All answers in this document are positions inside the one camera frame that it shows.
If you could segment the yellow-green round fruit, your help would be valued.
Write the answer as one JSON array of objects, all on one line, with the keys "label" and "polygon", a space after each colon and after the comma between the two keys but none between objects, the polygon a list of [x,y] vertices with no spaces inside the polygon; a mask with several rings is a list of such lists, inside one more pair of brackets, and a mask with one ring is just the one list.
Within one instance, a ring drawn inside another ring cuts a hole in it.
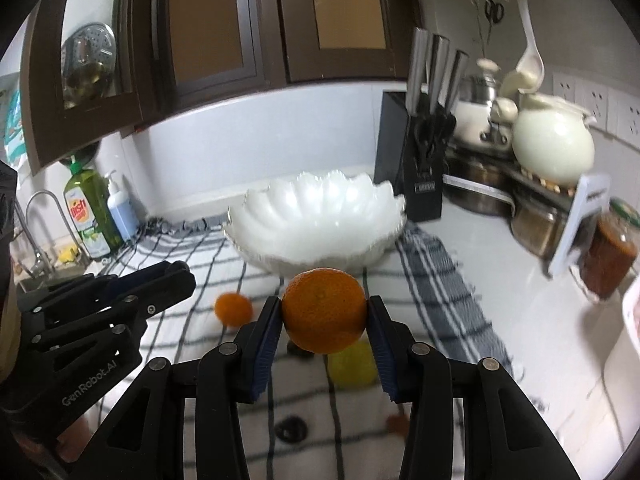
[{"label": "yellow-green round fruit", "polygon": [[328,373],[342,390],[370,387],[378,380],[378,369],[369,341],[360,339],[343,351],[328,356]]}]

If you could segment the small orange tangerine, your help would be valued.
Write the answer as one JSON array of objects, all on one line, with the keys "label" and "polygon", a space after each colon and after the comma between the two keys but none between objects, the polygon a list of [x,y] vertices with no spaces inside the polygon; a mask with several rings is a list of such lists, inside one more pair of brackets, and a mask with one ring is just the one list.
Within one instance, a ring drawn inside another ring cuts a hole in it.
[{"label": "small orange tangerine", "polygon": [[318,268],[292,278],[282,295],[282,313],[284,327],[297,347],[332,354],[361,337],[367,297],[350,274]]}]

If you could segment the large orange tangerine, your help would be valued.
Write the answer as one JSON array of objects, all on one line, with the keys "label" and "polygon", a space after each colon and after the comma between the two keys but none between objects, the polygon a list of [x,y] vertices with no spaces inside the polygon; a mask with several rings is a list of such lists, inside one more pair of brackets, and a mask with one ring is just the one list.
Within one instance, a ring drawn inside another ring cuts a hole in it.
[{"label": "large orange tangerine", "polygon": [[214,303],[214,312],[222,325],[239,328],[253,318],[252,302],[238,292],[225,292]]}]

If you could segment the blue pump soap bottle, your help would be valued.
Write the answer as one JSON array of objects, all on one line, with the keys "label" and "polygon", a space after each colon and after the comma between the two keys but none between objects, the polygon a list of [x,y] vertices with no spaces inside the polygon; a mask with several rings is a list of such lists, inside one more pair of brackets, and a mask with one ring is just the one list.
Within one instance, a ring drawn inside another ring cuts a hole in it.
[{"label": "blue pump soap bottle", "polygon": [[107,183],[107,207],[119,235],[124,242],[130,242],[139,229],[139,219],[132,206],[128,192],[121,188],[114,178],[115,170],[104,174]]}]

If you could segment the red date fruit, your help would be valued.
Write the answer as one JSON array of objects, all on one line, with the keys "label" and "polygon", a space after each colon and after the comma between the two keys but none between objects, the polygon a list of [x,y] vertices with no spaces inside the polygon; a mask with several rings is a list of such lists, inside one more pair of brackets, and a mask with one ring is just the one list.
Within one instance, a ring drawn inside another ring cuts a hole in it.
[{"label": "red date fruit", "polygon": [[407,439],[409,427],[409,417],[405,413],[393,414],[386,418],[386,431],[389,434]]}]

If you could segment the green dish soap bottle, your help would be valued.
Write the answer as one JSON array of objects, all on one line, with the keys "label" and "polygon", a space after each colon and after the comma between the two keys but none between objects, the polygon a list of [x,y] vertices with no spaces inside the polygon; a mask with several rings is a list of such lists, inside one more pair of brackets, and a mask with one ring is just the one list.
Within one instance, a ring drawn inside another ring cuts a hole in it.
[{"label": "green dish soap bottle", "polygon": [[122,246],[116,224],[107,206],[107,186],[96,170],[70,158],[70,180],[64,188],[64,200],[73,225],[92,260],[113,255]]}]

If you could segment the dark plum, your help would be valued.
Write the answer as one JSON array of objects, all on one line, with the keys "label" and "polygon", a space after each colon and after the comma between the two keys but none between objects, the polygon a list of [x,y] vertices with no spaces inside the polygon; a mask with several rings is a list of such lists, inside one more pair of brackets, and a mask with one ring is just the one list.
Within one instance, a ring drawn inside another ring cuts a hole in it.
[{"label": "dark plum", "polygon": [[299,444],[307,439],[308,426],[303,419],[292,415],[276,423],[274,434],[284,443]]}]

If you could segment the white scalloped fruit bowl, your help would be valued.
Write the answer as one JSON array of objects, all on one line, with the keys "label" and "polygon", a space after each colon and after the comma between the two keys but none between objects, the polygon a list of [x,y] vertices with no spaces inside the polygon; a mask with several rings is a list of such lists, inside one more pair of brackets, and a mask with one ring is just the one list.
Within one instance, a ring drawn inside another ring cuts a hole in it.
[{"label": "white scalloped fruit bowl", "polygon": [[247,191],[228,209],[222,232],[247,263],[292,278],[315,268],[373,266],[406,223],[406,199],[390,182],[333,170]]}]

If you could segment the steel pot lower right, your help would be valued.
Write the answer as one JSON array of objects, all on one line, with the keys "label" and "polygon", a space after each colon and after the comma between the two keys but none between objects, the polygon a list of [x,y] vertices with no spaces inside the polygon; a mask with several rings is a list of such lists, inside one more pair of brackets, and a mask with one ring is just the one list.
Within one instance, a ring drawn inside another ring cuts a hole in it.
[{"label": "steel pot lower right", "polygon": [[563,234],[567,213],[534,196],[516,193],[511,233],[518,244],[535,256],[550,260]]}]

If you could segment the glass jar brown sauce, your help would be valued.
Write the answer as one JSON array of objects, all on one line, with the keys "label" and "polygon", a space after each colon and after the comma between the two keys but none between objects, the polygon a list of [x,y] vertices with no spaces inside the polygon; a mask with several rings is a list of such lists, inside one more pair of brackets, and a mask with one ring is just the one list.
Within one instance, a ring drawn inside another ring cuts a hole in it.
[{"label": "glass jar brown sauce", "polygon": [[619,197],[597,218],[580,278],[590,292],[608,299],[639,255],[639,213]]}]

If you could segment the white shelf rack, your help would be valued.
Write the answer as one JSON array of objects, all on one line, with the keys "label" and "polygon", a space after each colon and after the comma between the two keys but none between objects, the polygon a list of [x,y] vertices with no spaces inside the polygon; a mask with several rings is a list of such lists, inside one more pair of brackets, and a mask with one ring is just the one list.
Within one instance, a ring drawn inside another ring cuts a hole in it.
[{"label": "white shelf rack", "polygon": [[583,174],[579,178],[563,233],[547,266],[549,278],[558,278],[582,258],[593,229],[588,231],[585,242],[577,243],[579,228],[585,220],[590,221],[608,209],[610,189],[608,174]]}]

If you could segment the cream ceramic pot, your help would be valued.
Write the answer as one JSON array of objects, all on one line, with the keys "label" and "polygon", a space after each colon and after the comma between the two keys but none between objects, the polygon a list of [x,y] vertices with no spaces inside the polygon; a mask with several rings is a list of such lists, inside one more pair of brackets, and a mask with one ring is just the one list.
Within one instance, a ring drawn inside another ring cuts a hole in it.
[{"label": "cream ceramic pot", "polygon": [[558,96],[526,94],[513,125],[514,155],[534,176],[570,188],[593,167],[595,122],[589,110]]}]

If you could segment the white electric cooker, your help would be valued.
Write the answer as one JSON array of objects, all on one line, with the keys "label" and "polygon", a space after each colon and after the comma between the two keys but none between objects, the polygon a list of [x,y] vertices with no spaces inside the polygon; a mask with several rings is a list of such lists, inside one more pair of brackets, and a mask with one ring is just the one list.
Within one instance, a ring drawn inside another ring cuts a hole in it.
[{"label": "white electric cooker", "polygon": [[465,77],[454,107],[457,125],[454,143],[477,153],[508,158],[512,154],[512,127],[518,118],[516,104],[498,96],[500,67],[488,58],[479,58],[480,72]]}]

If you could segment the black hanging scissors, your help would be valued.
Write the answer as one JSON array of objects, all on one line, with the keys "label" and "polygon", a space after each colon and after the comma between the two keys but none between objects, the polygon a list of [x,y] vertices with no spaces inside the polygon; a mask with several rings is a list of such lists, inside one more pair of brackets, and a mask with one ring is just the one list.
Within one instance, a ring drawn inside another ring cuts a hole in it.
[{"label": "black hanging scissors", "polygon": [[485,0],[485,18],[491,25],[499,24],[504,17],[504,6],[496,0]]}]

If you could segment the dark wooden wall cabinet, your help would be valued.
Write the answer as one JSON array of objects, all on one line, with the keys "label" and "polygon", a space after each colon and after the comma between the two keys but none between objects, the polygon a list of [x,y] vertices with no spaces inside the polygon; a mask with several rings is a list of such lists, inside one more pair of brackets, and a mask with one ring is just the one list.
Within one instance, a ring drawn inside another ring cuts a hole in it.
[{"label": "dark wooden wall cabinet", "polygon": [[30,168],[232,96],[405,78],[421,22],[419,0],[35,0],[21,62]]}]

